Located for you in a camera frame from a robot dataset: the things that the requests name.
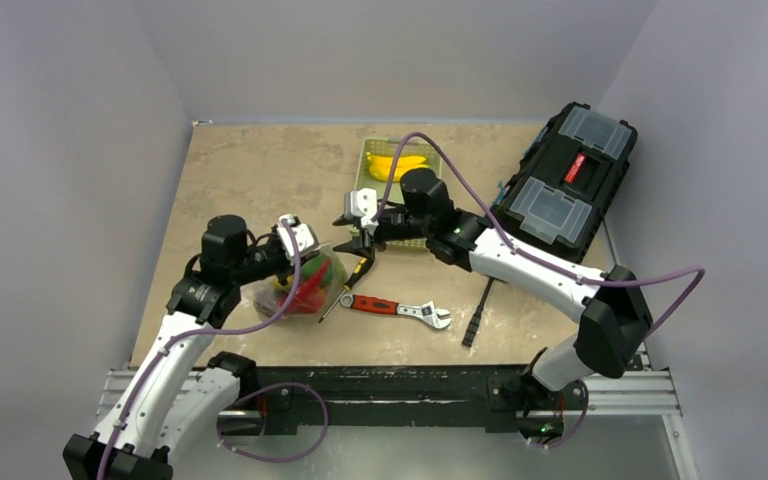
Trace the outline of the green bell pepper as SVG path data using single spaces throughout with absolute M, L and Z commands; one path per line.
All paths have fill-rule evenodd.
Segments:
M 311 284 L 325 289 L 340 284 L 346 278 L 345 268 L 340 259 L 332 252 L 318 252 L 302 264 L 301 285 Z

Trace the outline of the clear dotted zip top bag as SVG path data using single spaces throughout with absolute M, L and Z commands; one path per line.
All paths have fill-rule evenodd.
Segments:
M 343 291 L 345 267 L 332 246 L 326 244 L 302 262 L 300 273 L 295 296 L 283 317 L 318 318 Z M 254 291 L 252 304 L 261 320 L 268 320 L 285 303 L 293 282 L 290 274 L 284 283 L 274 279 Z

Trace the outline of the red chili pepper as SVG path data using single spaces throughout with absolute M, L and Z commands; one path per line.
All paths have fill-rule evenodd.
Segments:
M 290 302 L 289 314 L 313 314 L 316 313 L 324 304 L 324 289 L 307 284 L 301 285 L 296 290 L 296 295 Z

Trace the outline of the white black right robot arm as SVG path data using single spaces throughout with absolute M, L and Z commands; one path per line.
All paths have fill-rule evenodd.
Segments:
M 521 392 L 533 406 L 548 405 L 587 376 L 624 375 L 653 324 L 630 270 L 576 265 L 509 237 L 488 215 L 456 207 L 431 170 L 406 173 L 400 189 L 400 204 L 370 188 L 345 195 L 334 223 L 355 227 L 358 236 L 340 251 L 362 256 L 389 241 L 422 239 L 439 261 L 519 287 L 564 313 L 577 333 L 539 351 L 521 376 Z

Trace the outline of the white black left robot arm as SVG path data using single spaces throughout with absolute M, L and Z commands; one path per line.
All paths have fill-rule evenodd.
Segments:
M 281 216 L 262 244 L 252 242 L 237 215 L 211 219 L 136 374 L 90 435 L 67 441 L 62 456 L 71 478 L 169 479 L 183 449 L 220 407 L 252 405 L 254 364 L 235 354 L 220 355 L 194 392 L 181 388 L 214 338 L 226 334 L 242 287 L 272 276 L 299 279 L 303 258 L 318 250 L 316 235 L 292 214 Z

